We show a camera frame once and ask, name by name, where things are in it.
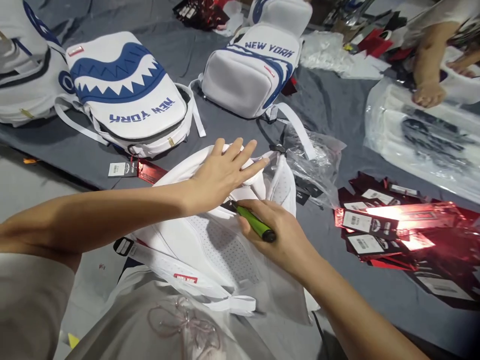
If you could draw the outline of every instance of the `floor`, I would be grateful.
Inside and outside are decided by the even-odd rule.
[[[24,164],[25,157],[0,145],[0,223],[49,199],[86,191],[40,163]],[[124,263],[125,258],[111,245],[83,255],[61,324],[55,360],[63,360],[70,352],[68,334],[81,339],[95,324]]]

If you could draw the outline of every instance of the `hand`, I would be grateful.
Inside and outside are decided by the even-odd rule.
[[[263,241],[251,228],[247,219],[239,216],[242,234],[258,251],[297,280],[308,272],[305,265],[309,263],[309,259],[316,261],[320,258],[295,216],[277,203],[268,200],[241,200],[238,201],[238,205],[250,209],[275,231],[276,240],[273,243]]]
[[[467,78],[474,78],[475,76],[477,76],[472,70],[468,68],[468,66],[465,66],[461,62],[447,62],[446,65],[450,69],[454,70],[457,74],[463,75]]]
[[[446,96],[447,93],[438,82],[429,82],[417,86],[412,101],[424,108],[433,108],[445,100]]]
[[[236,139],[224,152],[225,140],[219,138],[211,154],[190,179],[189,186],[194,192],[193,214],[210,211],[220,206],[243,182],[262,170],[269,160],[261,159],[245,169],[241,167],[252,156],[257,141],[250,141],[241,151],[243,139]]]

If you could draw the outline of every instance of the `person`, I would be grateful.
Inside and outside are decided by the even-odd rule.
[[[445,49],[448,45],[462,48],[478,35],[480,27],[476,17],[479,14],[478,0],[440,0],[411,20],[405,28],[396,30],[397,34],[406,31],[401,37],[402,49],[416,49],[413,60],[416,84],[413,102],[432,108],[445,99],[447,94],[440,85],[440,65]],[[478,60],[479,53],[475,52],[447,65],[459,74],[472,76],[467,67]]]
[[[239,138],[222,153],[225,141],[218,139],[189,180],[58,197],[1,224],[2,358],[52,359],[82,253],[141,227],[222,204],[268,162],[263,159],[241,169],[256,147],[252,140],[241,150],[242,143]],[[312,294],[349,359],[427,359],[317,253],[293,215],[270,201],[239,204],[274,229],[277,239],[261,241],[239,217],[244,236]],[[180,296],[144,265],[127,269],[110,299],[108,310],[69,360],[273,359],[239,317]]]

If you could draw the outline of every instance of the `marker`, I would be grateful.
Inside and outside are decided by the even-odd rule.
[[[277,234],[265,223],[261,222],[255,215],[249,210],[237,204],[236,201],[231,201],[231,204],[235,208],[236,212],[243,216],[250,224],[253,231],[266,243],[273,243],[277,240]]]

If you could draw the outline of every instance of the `gray table cover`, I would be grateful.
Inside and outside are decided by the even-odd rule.
[[[29,2],[37,15],[60,34],[65,47],[100,35],[131,31],[163,65],[172,80],[185,85],[203,71],[210,53],[228,42],[215,33],[186,28],[177,21],[172,14],[172,7],[177,0]],[[377,177],[388,176],[402,186],[420,190],[424,195],[452,200],[460,206],[480,210],[479,206],[398,169],[363,146],[364,106],[369,90],[375,85],[374,81],[345,80],[332,72],[302,67],[297,69],[294,76],[298,82],[298,93],[289,98],[281,96],[278,100],[289,103],[310,130],[332,135],[347,144],[342,152],[338,187],[347,185],[357,171],[363,171]],[[219,137],[227,142],[236,137],[243,137],[246,141],[256,139],[257,156],[268,151],[269,144],[281,142],[284,129],[281,123],[269,125],[260,119],[241,119],[200,95],[196,96],[196,100],[207,136],[199,138],[192,124],[187,142],[153,161],[166,170],[213,144]],[[69,111],[68,114],[84,126],[90,126],[84,115],[75,111]],[[126,155],[76,132],[58,117],[37,120],[17,129],[2,125],[0,141],[99,189],[150,186],[138,178],[108,178],[109,164],[125,161]],[[454,354],[468,355],[470,345],[477,340],[480,313],[449,307],[425,293],[402,271],[360,263],[345,250],[345,243],[340,238],[340,230],[334,226],[330,209],[321,210],[307,202],[304,206],[298,206],[297,218],[320,254],[394,325]],[[297,359],[315,356],[320,343],[317,333],[305,328],[295,330],[292,324],[287,323],[279,323],[278,326],[285,329],[282,337],[264,339],[276,347],[276,352],[287,352]],[[261,321],[254,327],[265,330]],[[302,331],[302,342],[309,346],[298,342],[296,331]]]

